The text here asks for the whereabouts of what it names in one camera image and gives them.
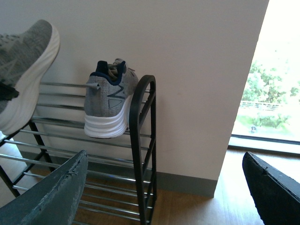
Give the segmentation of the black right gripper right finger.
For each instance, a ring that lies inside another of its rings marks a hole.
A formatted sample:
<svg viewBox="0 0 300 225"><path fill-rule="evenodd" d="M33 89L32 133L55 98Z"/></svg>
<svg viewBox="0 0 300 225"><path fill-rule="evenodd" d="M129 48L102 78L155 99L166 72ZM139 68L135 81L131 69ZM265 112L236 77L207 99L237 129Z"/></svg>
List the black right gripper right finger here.
<svg viewBox="0 0 300 225"><path fill-rule="evenodd" d="M258 214L265 225L300 223L300 184L251 152L242 169Z"/></svg>

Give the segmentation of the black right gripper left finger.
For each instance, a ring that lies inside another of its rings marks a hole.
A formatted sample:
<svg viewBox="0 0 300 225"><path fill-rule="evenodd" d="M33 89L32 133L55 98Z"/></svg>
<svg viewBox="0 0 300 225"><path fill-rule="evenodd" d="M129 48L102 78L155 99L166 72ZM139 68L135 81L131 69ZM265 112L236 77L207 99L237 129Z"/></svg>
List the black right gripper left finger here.
<svg viewBox="0 0 300 225"><path fill-rule="evenodd" d="M2 225L70 225L87 175L82 150L39 183L0 209Z"/></svg>

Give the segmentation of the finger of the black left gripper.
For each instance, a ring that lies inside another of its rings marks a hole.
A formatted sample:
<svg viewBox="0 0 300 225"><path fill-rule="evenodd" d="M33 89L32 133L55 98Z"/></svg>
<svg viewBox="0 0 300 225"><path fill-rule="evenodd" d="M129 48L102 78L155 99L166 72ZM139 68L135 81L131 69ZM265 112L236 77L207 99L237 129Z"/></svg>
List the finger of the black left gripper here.
<svg viewBox="0 0 300 225"><path fill-rule="evenodd" d="M1 101L11 101L13 98L17 98L19 96L19 92L4 83L0 83L0 100Z"/></svg>

